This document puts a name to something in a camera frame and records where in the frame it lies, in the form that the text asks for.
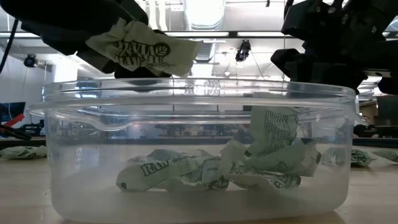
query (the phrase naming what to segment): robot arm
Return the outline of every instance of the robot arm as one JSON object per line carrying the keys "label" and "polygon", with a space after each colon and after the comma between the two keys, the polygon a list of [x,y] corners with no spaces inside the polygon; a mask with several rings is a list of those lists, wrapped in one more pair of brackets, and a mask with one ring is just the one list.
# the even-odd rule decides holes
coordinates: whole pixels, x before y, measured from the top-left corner
{"label": "robot arm", "polygon": [[288,1],[282,33],[304,40],[304,54],[295,49],[275,52],[272,62],[292,81],[350,87],[357,91],[368,76],[382,76],[381,91],[398,94],[398,42],[382,33],[398,15],[398,1],[342,0],[328,5]]}
{"label": "robot arm", "polygon": [[148,25],[147,14],[135,0],[0,0],[0,5],[22,22],[21,29],[40,36],[65,55],[76,54],[103,73],[115,72],[115,77],[125,78],[156,77],[146,68],[126,70],[85,44],[91,36],[109,31],[119,18]]}

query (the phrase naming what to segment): ceiling light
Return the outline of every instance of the ceiling light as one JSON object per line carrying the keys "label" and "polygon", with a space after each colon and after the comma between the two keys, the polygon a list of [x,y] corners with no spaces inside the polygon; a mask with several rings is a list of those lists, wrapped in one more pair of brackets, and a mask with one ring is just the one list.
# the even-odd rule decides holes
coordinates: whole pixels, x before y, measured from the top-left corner
{"label": "ceiling light", "polygon": [[[0,32],[0,38],[10,38],[10,32]],[[15,38],[40,38],[37,35],[28,32],[17,32],[15,33]]]}
{"label": "ceiling light", "polygon": [[144,0],[137,0],[139,7],[141,7],[142,10],[145,11],[146,7],[147,7],[147,3]]}
{"label": "ceiling light", "polygon": [[219,62],[193,62],[194,65],[220,65]]}
{"label": "ceiling light", "polygon": [[212,32],[212,31],[201,31],[201,32],[166,32],[171,37],[227,37],[229,32]]}
{"label": "ceiling light", "polygon": [[191,68],[191,74],[194,78],[208,78],[211,77],[213,66],[206,64],[194,64]]}
{"label": "ceiling light", "polygon": [[156,2],[154,0],[149,1],[149,26],[154,30],[158,29],[156,20]]}
{"label": "ceiling light", "polygon": [[224,18],[225,0],[189,0],[184,1],[184,7],[189,26],[214,27]]}
{"label": "ceiling light", "polygon": [[283,37],[281,32],[238,32],[238,37]]}
{"label": "ceiling light", "polygon": [[159,25],[162,31],[167,31],[166,24],[166,4],[165,0],[158,0],[159,3]]}
{"label": "ceiling light", "polygon": [[205,44],[225,44],[226,40],[203,40]]}

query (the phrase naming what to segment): cable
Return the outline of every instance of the cable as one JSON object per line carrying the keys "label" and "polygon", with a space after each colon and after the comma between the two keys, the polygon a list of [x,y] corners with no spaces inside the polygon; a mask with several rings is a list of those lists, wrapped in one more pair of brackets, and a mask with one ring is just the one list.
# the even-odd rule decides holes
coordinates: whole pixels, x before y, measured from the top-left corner
{"label": "cable", "polygon": [[229,66],[231,65],[231,62],[232,62],[232,60],[229,61],[228,66],[226,67],[226,69],[225,69],[225,71],[224,71],[224,74],[228,71]]}
{"label": "cable", "polygon": [[8,54],[11,50],[12,41],[14,41],[15,33],[17,32],[18,22],[19,21],[17,19],[14,19],[14,25],[12,25],[10,39],[8,40],[7,47],[4,50],[4,55],[2,56],[2,59],[1,59],[0,74],[2,74],[2,70],[6,64]]}
{"label": "cable", "polygon": [[259,66],[259,64],[257,63],[257,60],[256,60],[256,58],[255,58],[255,56],[254,56],[253,51],[250,51],[250,53],[251,53],[251,55],[253,55],[254,62],[256,63],[257,68],[259,69],[259,72],[260,72],[260,74],[261,74],[262,79],[265,80],[266,78],[264,77],[264,75],[263,75],[262,72],[261,72],[260,66]]}
{"label": "cable", "polygon": [[22,83],[21,99],[23,99],[23,97],[24,97],[24,89],[25,89],[26,76],[27,76],[27,71],[28,71],[28,69],[29,69],[29,68],[26,68],[24,82]]}
{"label": "cable", "polygon": [[236,75],[236,80],[238,80],[238,63],[235,62],[235,75]]}
{"label": "cable", "polygon": [[43,82],[43,86],[45,86],[46,84],[46,80],[47,79],[47,62],[44,62],[44,82]]}
{"label": "cable", "polygon": [[10,120],[12,120],[12,115],[11,115],[11,103],[8,103],[8,115],[10,116]]}

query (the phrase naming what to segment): wooden table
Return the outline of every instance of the wooden table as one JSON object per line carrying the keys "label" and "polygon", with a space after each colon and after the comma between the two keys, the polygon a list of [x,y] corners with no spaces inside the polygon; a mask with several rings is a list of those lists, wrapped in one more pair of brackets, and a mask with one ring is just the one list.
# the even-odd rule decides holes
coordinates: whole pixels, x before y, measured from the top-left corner
{"label": "wooden table", "polygon": [[[354,147],[365,151],[375,148]],[[0,161],[0,223],[75,224],[63,220],[50,202],[45,159]],[[353,168],[346,202],[335,212],[310,217],[240,223],[398,223],[398,164],[378,157],[370,167]]]}

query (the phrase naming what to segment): fluorescent light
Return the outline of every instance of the fluorescent light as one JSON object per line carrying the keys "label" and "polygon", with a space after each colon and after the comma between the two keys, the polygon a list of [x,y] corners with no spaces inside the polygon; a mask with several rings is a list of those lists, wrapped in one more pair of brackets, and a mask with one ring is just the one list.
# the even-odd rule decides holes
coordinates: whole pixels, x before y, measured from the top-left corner
{"label": "fluorescent light", "polygon": [[53,82],[72,82],[77,80],[78,64],[66,58],[53,65]]}
{"label": "fluorescent light", "polygon": [[10,31],[10,15],[7,14],[7,30]]}
{"label": "fluorescent light", "polygon": [[284,36],[285,34],[281,32],[238,32],[238,37],[284,37]]}
{"label": "fluorescent light", "polygon": [[155,2],[155,0],[149,1],[149,26],[152,29],[158,29],[157,21],[156,21],[156,2]]}
{"label": "fluorescent light", "polygon": [[184,1],[185,17],[188,25],[214,27],[224,18],[225,0]]}
{"label": "fluorescent light", "polygon": [[213,31],[200,31],[200,32],[166,32],[171,37],[227,37],[229,32],[213,32]]}
{"label": "fluorescent light", "polygon": [[144,0],[138,0],[139,7],[141,7],[142,10],[145,11],[147,7],[147,3]]}
{"label": "fluorescent light", "polygon": [[220,65],[219,62],[194,62],[194,65]]}
{"label": "fluorescent light", "polygon": [[97,95],[94,94],[75,94],[75,98],[97,98]]}
{"label": "fluorescent light", "polygon": [[[0,38],[10,38],[10,32],[0,32]],[[40,38],[37,35],[28,32],[17,32],[15,33],[15,38]]]}
{"label": "fluorescent light", "polygon": [[358,89],[360,93],[372,93],[373,94],[373,90],[370,89]]}
{"label": "fluorescent light", "polygon": [[191,68],[191,74],[194,78],[208,78],[211,77],[213,66],[206,64],[194,64]]}
{"label": "fluorescent light", "polygon": [[165,0],[158,0],[159,3],[159,25],[162,31],[168,31],[166,24],[166,3]]}
{"label": "fluorescent light", "polygon": [[226,41],[225,40],[203,40],[203,43],[205,44],[225,44]]}

